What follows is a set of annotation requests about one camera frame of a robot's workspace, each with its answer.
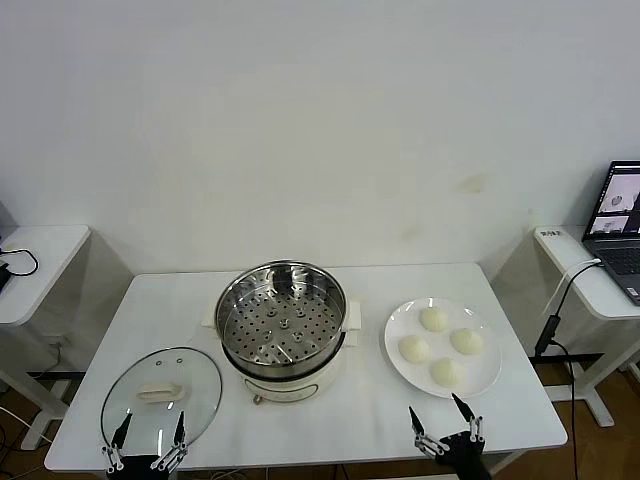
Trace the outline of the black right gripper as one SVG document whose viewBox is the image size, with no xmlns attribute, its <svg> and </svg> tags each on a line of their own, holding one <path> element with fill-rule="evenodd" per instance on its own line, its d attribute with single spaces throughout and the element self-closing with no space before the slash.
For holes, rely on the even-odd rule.
<svg viewBox="0 0 640 480">
<path fill-rule="evenodd" d="M 460 480 L 492 480 L 482 462 L 485 447 L 483 417 L 476 416 L 471 407 L 455 393 L 451 394 L 459 412 L 469 426 L 469 432 L 459 432 L 440 440 L 429 435 L 418 415 L 409 407 L 414 446 L 439 465 L 451 467 Z"/>
</svg>

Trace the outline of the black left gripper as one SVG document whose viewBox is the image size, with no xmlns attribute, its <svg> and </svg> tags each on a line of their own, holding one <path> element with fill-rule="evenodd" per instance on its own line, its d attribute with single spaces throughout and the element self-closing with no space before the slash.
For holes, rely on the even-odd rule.
<svg viewBox="0 0 640 480">
<path fill-rule="evenodd" d="M 132 455 L 123 453 L 125 440 L 132 419 L 126 413 L 119 423 L 101 413 L 101 433 L 104 440 L 101 453 L 107 473 L 117 473 L 117 480 L 168 480 L 170 474 L 188 453 L 185 429 L 185 412 L 181 411 L 174 431 L 171 448 L 158 458 L 157 455 Z"/>
</svg>

